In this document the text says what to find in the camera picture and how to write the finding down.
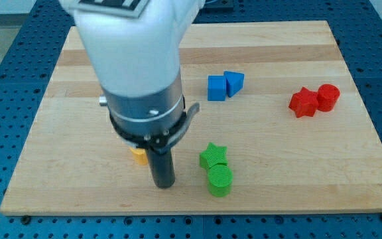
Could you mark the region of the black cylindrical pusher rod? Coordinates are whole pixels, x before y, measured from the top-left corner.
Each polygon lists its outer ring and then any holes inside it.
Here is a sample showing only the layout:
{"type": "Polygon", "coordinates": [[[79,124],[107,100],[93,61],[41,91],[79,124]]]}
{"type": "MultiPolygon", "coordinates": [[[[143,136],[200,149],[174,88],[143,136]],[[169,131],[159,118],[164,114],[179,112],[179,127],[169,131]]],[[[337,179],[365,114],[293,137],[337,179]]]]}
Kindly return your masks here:
{"type": "Polygon", "coordinates": [[[173,186],[175,172],[171,150],[159,153],[152,149],[147,149],[146,153],[154,184],[161,189],[173,186]]]}

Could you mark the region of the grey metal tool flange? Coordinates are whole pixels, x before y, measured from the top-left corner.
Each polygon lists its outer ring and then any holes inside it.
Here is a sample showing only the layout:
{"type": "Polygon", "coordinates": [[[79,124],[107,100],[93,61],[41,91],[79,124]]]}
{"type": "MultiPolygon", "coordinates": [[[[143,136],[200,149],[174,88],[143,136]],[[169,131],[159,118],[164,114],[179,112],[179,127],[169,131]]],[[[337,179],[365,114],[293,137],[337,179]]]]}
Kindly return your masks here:
{"type": "Polygon", "coordinates": [[[108,109],[114,130],[128,146],[158,154],[170,151],[184,137],[200,111],[198,102],[186,107],[180,74],[161,90],[139,97],[103,90],[99,104],[108,109]]]}

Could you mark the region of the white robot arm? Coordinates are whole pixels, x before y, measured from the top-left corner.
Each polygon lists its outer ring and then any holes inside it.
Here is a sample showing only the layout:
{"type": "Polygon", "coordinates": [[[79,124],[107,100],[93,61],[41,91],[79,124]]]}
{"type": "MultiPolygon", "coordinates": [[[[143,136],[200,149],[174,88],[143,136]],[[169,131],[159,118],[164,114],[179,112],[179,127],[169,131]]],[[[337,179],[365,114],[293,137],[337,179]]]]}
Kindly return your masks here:
{"type": "Polygon", "coordinates": [[[186,106],[180,42],[204,0],[62,1],[95,70],[111,123],[131,147],[146,151],[155,185],[175,181],[171,149],[199,104],[186,106]]]}

